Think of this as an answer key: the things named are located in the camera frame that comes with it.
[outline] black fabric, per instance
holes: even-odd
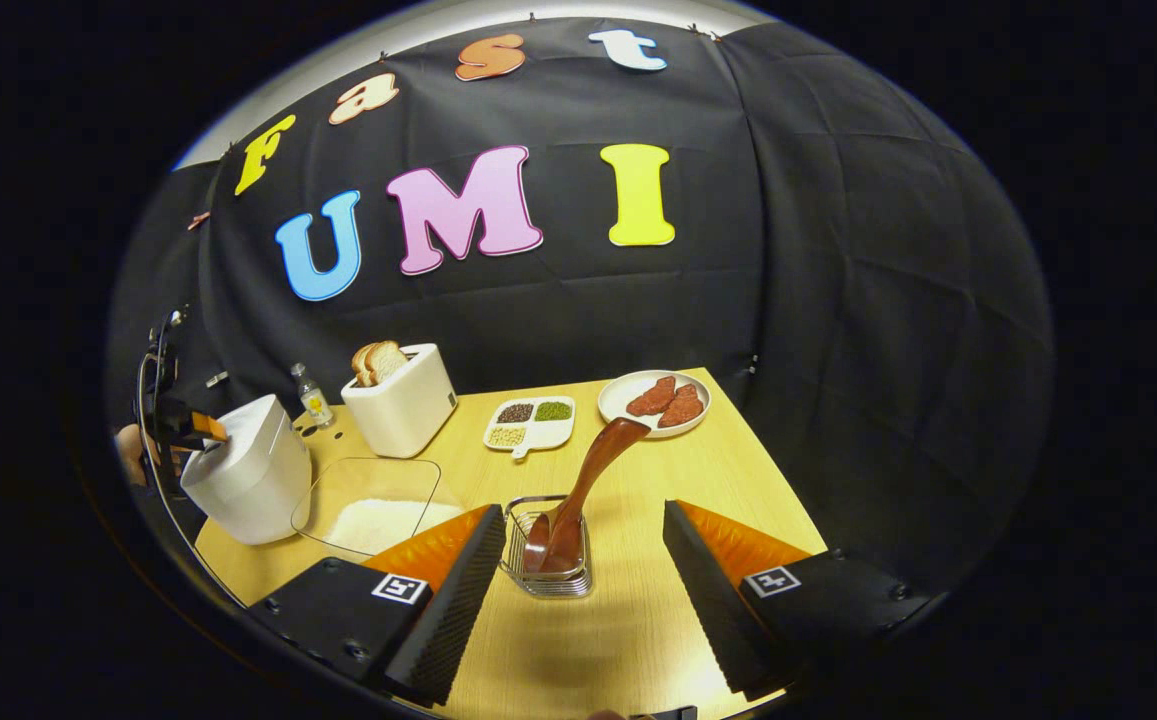
[[[628,28],[657,42],[670,72],[616,65],[587,36]],[[526,64],[463,82],[458,53],[482,37],[518,32]],[[331,126],[337,97],[362,79],[396,74],[389,104]],[[244,147],[295,115],[266,174],[236,197]],[[664,247],[614,247],[614,174],[600,147],[664,147]],[[399,205],[386,184],[432,168],[462,192],[478,154],[523,145],[536,250],[444,264],[406,277]],[[760,188],[747,124],[714,42],[629,20],[563,19],[476,29],[390,56],[295,102],[222,160],[202,252],[204,310],[233,382],[255,392],[293,385],[307,365],[331,402],[368,341],[435,341],[458,392],[591,381],[644,368],[709,366],[742,401],[756,345],[761,277]],[[275,230],[310,213],[312,255],[334,263],[320,205],[358,190],[362,267],[341,295],[308,302],[285,277]]]
[[[619,27],[655,38],[668,69],[622,68],[587,39]],[[455,78],[463,47],[506,32],[526,38],[522,68]],[[385,72],[395,100],[327,123],[342,91]],[[266,172],[235,196],[245,146],[289,113]],[[616,184],[600,147],[624,142],[670,152],[669,245],[607,240]],[[437,245],[440,269],[401,274],[386,184],[432,168],[460,192],[474,157],[504,145],[529,148],[541,245],[491,258],[473,242],[464,260]],[[212,172],[212,218],[186,233]],[[351,190],[358,278],[299,299],[275,230],[312,215],[314,258],[331,266],[320,206]],[[912,96],[783,24],[722,42],[598,19],[445,37],[312,91],[220,163],[179,170],[149,218],[121,275],[113,352],[128,365],[149,324],[197,300],[176,336],[191,354],[176,391],[200,409],[277,392],[297,414],[296,361],[339,402],[351,354],[383,338],[435,341],[458,392],[707,366],[830,546],[921,592],[958,582],[1002,532],[1048,418],[1048,302],[998,184]],[[230,381],[200,389],[221,369]]]
[[[988,550],[1048,419],[1036,252],[911,96],[783,24],[724,38],[767,199],[743,413],[830,546],[939,592]]]

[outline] white plate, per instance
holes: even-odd
[[[499,416],[502,411],[507,410],[509,406],[519,405],[522,402],[526,402],[529,405],[533,405],[529,410],[529,419],[522,423],[499,423]],[[566,420],[535,420],[533,416],[538,414],[538,406],[544,402],[563,402],[565,405],[569,406],[569,419]],[[510,401],[504,402],[504,404],[499,405],[494,410],[494,414],[491,416],[491,424],[485,428],[485,447],[492,448],[492,450],[510,450],[511,457],[516,460],[522,460],[526,451],[531,450],[548,450],[552,447],[559,447],[568,441],[574,432],[574,416],[577,416],[577,407],[574,407],[574,398],[565,397],[562,395],[550,396],[550,397],[515,397]],[[494,445],[491,442],[491,433],[494,428],[524,428],[524,439],[519,441],[519,445]]]
[[[698,388],[698,399],[702,402],[702,413],[700,416],[673,428],[661,428],[657,427],[657,421],[662,417],[662,413],[656,416],[640,416],[639,418],[628,413],[627,404],[631,401],[635,401],[636,397],[644,395],[647,389],[650,389],[654,387],[654,383],[668,377],[668,375],[675,377],[675,388],[677,389],[687,384]],[[627,418],[628,420],[636,420],[638,423],[648,425],[650,434],[647,438],[672,438],[678,436],[680,433],[690,432],[690,429],[695,428],[707,417],[707,410],[712,409],[712,391],[707,389],[707,385],[702,384],[700,379],[694,379],[693,375],[672,373],[671,370],[641,370],[610,381],[605,385],[605,389],[602,389],[600,399],[596,401],[596,404],[600,406],[600,414],[604,416],[606,423],[613,423],[614,418]]]

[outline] pink letter m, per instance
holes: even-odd
[[[386,192],[400,203],[405,227],[406,275],[430,273],[445,256],[432,247],[427,228],[437,234],[455,258],[467,258],[476,220],[485,215],[485,237],[479,249],[485,255],[511,255],[541,245],[541,232],[529,223],[519,166],[529,156],[526,147],[508,145],[482,152],[467,174],[460,196],[430,168],[410,170],[386,184]]]

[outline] rice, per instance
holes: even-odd
[[[412,500],[358,500],[339,512],[325,542],[355,552],[377,554],[428,528],[463,514],[462,507]],[[419,516],[422,523],[414,529]]]

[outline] foam letter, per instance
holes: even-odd
[[[245,147],[245,164],[239,170],[239,183],[236,183],[237,197],[250,184],[258,182],[258,178],[267,171],[267,168],[263,167],[261,161],[271,160],[271,156],[277,154],[277,146],[280,145],[280,133],[294,127],[294,115],[287,115],[283,120],[277,123],[275,126],[272,126],[267,132],[261,133],[261,135],[256,137]]]
[[[458,53],[458,68],[454,74],[458,79],[481,79],[504,76],[511,69],[524,64],[524,53],[513,47],[524,45],[524,38],[518,35],[500,35],[477,41]]]
[[[657,47],[656,42],[648,37],[636,37],[629,29],[606,29],[604,32],[592,32],[587,36],[591,42],[604,42],[609,59],[633,69],[662,69],[666,60],[648,58],[641,47]]]
[[[330,197],[320,206],[320,214],[330,219],[334,228],[334,247],[339,254],[339,260],[326,273],[319,272],[312,264],[312,243],[307,236],[307,228],[312,227],[312,215],[303,213],[277,229],[277,242],[285,255],[285,273],[289,275],[295,295],[314,302],[329,300],[354,281],[360,272],[360,237],[355,233],[355,215],[351,211],[359,200],[360,193],[349,190]]]
[[[382,73],[381,76],[369,78],[339,96],[339,106],[330,113],[330,124],[340,126],[367,110],[385,105],[399,94],[400,91],[396,90],[396,73]]]
[[[400,272],[419,275],[444,263],[445,256],[432,247],[430,227],[455,258],[463,260],[472,247],[476,220],[485,215],[485,255],[511,255],[541,244],[541,232],[529,223],[519,166],[529,156],[526,147],[508,145],[479,155],[460,196],[430,168],[410,170],[386,184],[386,192],[400,203],[405,228],[405,259]]]
[[[614,245],[665,245],[675,240],[675,227],[662,219],[659,168],[670,159],[654,145],[610,145],[600,160],[614,168],[618,186],[618,223],[609,228]]]

